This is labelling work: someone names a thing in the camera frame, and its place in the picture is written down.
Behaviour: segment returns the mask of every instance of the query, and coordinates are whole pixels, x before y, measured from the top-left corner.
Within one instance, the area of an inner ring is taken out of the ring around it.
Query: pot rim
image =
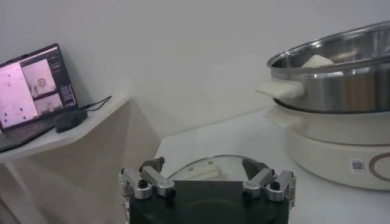
[[[336,33],[333,35],[329,35],[317,40],[309,41],[307,43],[301,44],[299,46],[296,46],[294,48],[291,48],[287,51],[283,51],[282,53],[277,54],[276,56],[272,57],[267,62],[267,66],[276,72],[282,73],[282,74],[321,74],[321,73],[332,73],[332,72],[338,72],[343,70],[351,70],[351,69],[359,69],[359,68],[366,68],[370,67],[372,65],[382,64],[382,63],[388,63],[390,62],[390,54],[374,57],[374,58],[367,58],[367,59],[360,59],[355,61],[347,61],[342,63],[335,63],[332,65],[324,65],[324,66],[318,66],[315,68],[280,68],[275,67],[273,64],[277,61],[279,61],[282,58],[285,58],[286,56],[289,56],[291,54],[295,54],[299,51],[302,51],[304,49],[308,49],[313,47],[314,45],[318,44],[325,44],[328,42],[331,42],[336,39],[340,38],[347,38],[353,35],[358,35],[360,33],[365,32],[371,32],[375,30],[380,29],[390,29],[390,21],[383,21],[376,24],[371,24],[364,27],[359,27],[356,29]]]

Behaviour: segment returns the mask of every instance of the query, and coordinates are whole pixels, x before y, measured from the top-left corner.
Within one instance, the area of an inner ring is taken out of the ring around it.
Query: cable
[[[103,105],[104,105],[105,103],[107,103],[111,98],[112,98],[112,96],[108,96],[108,97],[106,97],[106,98],[104,98],[104,99],[102,99],[102,100],[100,100],[100,101],[98,101],[98,102],[96,102],[96,103],[87,104],[87,105],[85,105],[85,106],[83,106],[83,107],[80,107],[80,110],[85,110],[85,111],[97,111],[98,109],[102,108]],[[100,104],[97,108],[87,110],[88,108],[93,107],[93,106],[95,106],[95,105],[97,105],[97,104],[99,104],[99,103],[101,103],[101,104]]]

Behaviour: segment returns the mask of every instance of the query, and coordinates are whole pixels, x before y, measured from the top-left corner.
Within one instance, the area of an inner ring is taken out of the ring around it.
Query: laptop
[[[0,152],[54,127],[54,116],[78,108],[58,44],[0,65]]]

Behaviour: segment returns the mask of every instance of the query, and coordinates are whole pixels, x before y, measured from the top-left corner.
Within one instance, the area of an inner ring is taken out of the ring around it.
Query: white table
[[[167,177],[204,157],[247,156],[278,173],[285,169],[297,175],[296,207],[291,211],[290,223],[390,223],[390,192],[343,186],[301,169],[283,151],[283,130],[263,114],[258,111],[165,138],[156,154],[166,159],[161,174]]]
[[[0,153],[0,198],[20,224],[45,224],[47,221],[35,207],[12,160],[76,142],[129,100],[130,96],[113,96],[100,110],[88,112],[87,119],[79,126],[63,133],[51,130],[24,146]]]

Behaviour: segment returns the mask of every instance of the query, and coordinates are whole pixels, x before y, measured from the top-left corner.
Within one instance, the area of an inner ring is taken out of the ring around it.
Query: white shelf
[[[283,130],[263,114],[264,111],[259,111],[163,139],[156,154],[165,157],[161,174],[167,177],[204,157],[246,156],[266,163],[277,172],[292,170],[297,175],[296,207],[291,210],[291,224],[389,223],[388,192],[343,186],[306,172],[285,154]]]
[[[63,133],[53,129],[26,145],[0,153],[0,164],[76,142],[129,100],[130,96],[113,96],[100,110],[88,112],[88,117],[79,126]]]

